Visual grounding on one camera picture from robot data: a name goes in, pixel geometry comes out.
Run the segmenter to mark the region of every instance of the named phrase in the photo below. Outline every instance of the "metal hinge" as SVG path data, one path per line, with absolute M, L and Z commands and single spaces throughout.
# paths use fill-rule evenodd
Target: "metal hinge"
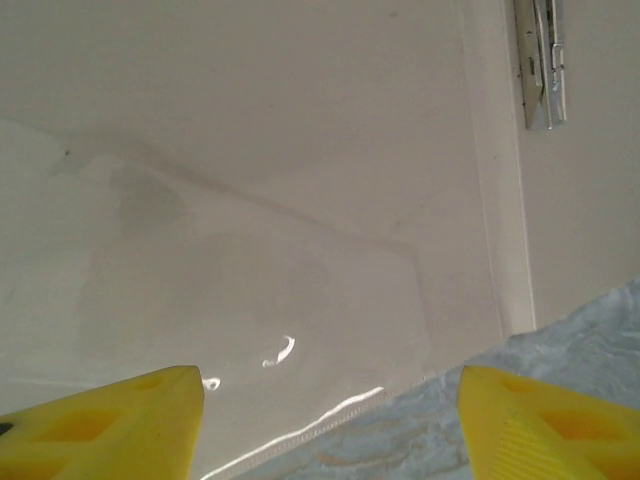
M 515 0 L 527 128 L 567 120 L 561 0 Z

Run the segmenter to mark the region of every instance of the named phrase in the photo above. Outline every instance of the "white panel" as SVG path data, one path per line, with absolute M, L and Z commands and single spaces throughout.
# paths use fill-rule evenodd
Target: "white panel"
M 521 86 L 511 0 L 460 0 L 487 243 L 505 333 L 535 328 L 518 150 Z
M 200 478 L 502 338 L 450 3 L 3 8 L 3 408 L 196 363 Z

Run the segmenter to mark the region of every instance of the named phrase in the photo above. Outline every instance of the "rectangular hole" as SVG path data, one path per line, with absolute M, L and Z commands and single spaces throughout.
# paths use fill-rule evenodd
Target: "rectangular hole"
M 588 459 L 608 480 L 640 480 L 640 455 Z
M 62 463 L 47 463 L 33 460 L 0 462 L 0 480 L 51 480 L 62 469 Z
M 90 442 L 98 438 L 120 416 L 113 410 L 81 410 L 57 419 L 36 437 L 41 442 Z
M 626 431 L 605 414 L 579 410 L 540 413 L 540 417 L 565 440 L 620 440 Z

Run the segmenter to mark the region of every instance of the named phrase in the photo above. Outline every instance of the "yellow plastic part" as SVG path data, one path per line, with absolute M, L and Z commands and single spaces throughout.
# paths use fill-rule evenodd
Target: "yellow plastic part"
M 476 480 L 638 480 L 640 412 L 466 367 L 458 412 Z
M 197 367 L 172 367 L 0 417 L 0 480 L 183 480 Z

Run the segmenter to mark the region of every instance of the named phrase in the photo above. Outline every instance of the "dark spot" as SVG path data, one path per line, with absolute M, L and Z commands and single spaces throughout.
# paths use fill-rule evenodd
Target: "dark spot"
M 11 303 L 13 302 L 14 298 L 16 297 L 16 292 L 18 291 L 18 287 L 13 287 L 11 289 L 11 291 L 7 294 L 7 296 L 4 299 L 5 303 Z
M 4 435 L 12 428 L 13 428 L 13 423 L 9 423 L 9 422 L 0 423 L 0 435 Z

